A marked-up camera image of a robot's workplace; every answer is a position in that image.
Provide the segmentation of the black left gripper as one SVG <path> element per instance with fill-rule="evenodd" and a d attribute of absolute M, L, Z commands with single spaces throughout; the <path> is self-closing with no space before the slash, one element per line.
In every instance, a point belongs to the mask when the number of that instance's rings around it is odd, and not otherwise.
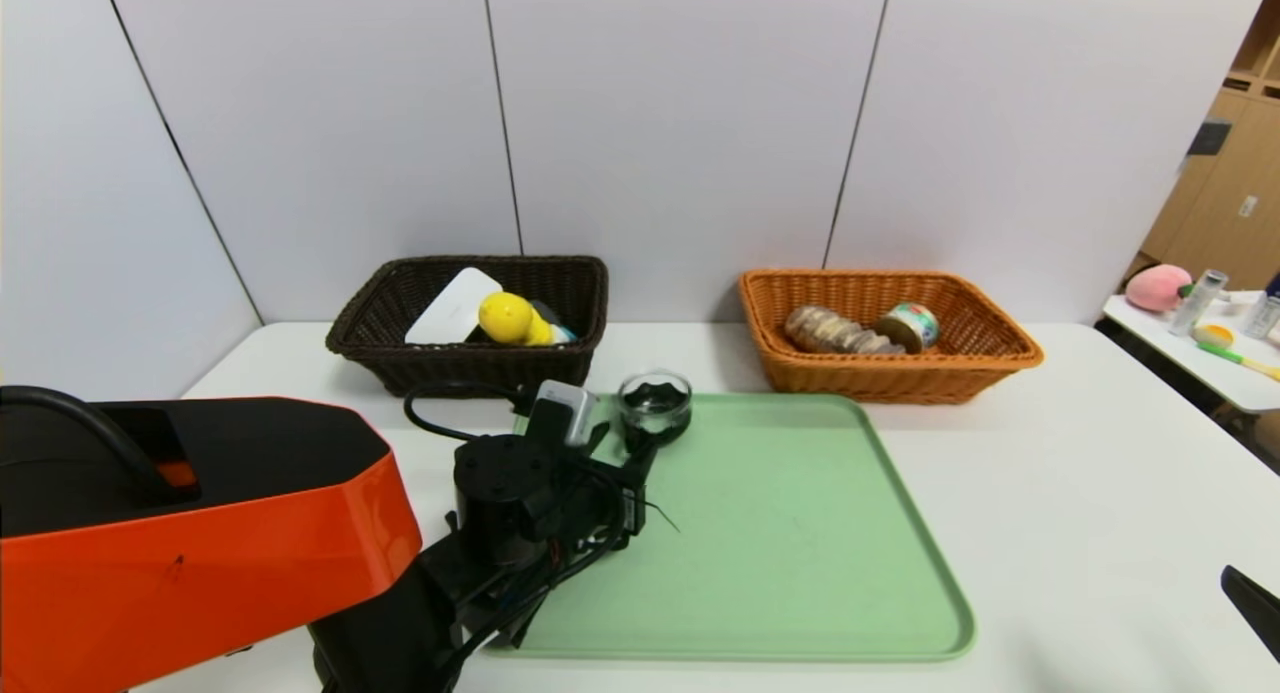
<path fill-rule="evenodd" d="M 591 457 L 611 433 L 609 421 L 596 421 L 586 430 L 579 446 L 582 457 Z M 659 442 L 655 437 L 630 437 L 623 443 L 621 464 L 590 459 L 585 493 L 588 534 L 585 550 L 600 548 L 612 528 L 621 526 L 612 551 L 625 550 L 646 523 L 646 479 L 654 464 Z"/>

